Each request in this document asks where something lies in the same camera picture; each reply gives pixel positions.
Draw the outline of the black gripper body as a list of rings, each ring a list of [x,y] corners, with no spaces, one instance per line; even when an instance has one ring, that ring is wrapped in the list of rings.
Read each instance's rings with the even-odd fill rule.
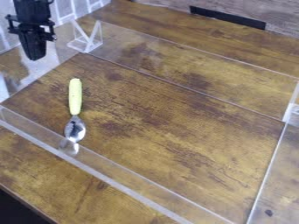
[[[3,18],[7,21],[7,31],[18,36],[21,41],[53,41],[54,23],[50,21],[50,4],[53,0],[13,0],[14,14]]]

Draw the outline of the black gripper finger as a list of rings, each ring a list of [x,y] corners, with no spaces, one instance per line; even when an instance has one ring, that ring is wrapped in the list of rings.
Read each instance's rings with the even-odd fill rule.
[[[38,60],[45,56],[46,52],[46,34],[38,33],[34,40],[33,59]]]
[[[34,60],[34,37],[29,32],[19,32],[18,39],[29,60]]]

